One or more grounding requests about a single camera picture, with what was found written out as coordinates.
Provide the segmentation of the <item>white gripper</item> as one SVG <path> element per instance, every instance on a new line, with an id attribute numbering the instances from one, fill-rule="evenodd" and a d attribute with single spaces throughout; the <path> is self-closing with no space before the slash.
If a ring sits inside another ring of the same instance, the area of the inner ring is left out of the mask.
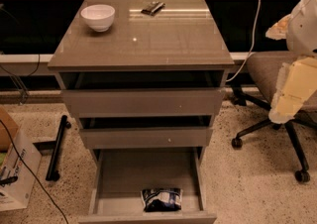
<path id="1" fill-rule="evenodd" d="M 290 51 L 300 56 L 317 56 L 317 0 L 300 0 L 290 15 L 282 17 L 265 33 L 284 40 Z M 275 124 L 293 119 L 317 90 L 317 59 L 304 57 L 284 62 L 277 75 L 276 92 L 268 118 Z"/>

